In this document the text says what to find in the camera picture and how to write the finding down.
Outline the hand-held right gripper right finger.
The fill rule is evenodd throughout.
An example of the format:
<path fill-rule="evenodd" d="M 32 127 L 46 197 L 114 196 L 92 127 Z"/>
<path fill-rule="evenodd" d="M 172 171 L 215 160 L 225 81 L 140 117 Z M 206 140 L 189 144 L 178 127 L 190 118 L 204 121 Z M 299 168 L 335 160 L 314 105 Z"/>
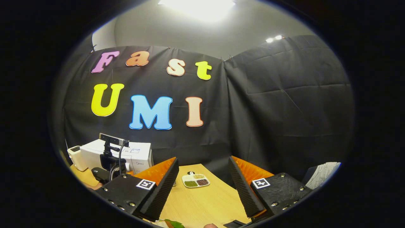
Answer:
<path fill-rule="evenodd" d="M 228 170 L 250 219 L 265 219 L 283 213 L 312 192 L 285 172 L 273 174 L 234 156 L 229 157 Z"/>

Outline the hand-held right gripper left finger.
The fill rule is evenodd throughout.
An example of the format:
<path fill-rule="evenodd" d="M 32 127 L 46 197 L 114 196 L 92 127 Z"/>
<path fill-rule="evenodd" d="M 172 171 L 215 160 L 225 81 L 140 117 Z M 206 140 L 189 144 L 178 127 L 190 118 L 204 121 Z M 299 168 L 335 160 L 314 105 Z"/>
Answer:
<path fill-rule="evenodd" d="M 123 173 L 95 193 L 128 214 L 155 222 L 166 204 L 178 171 L 178 159 L 173 157 L 135 175 Z"/>

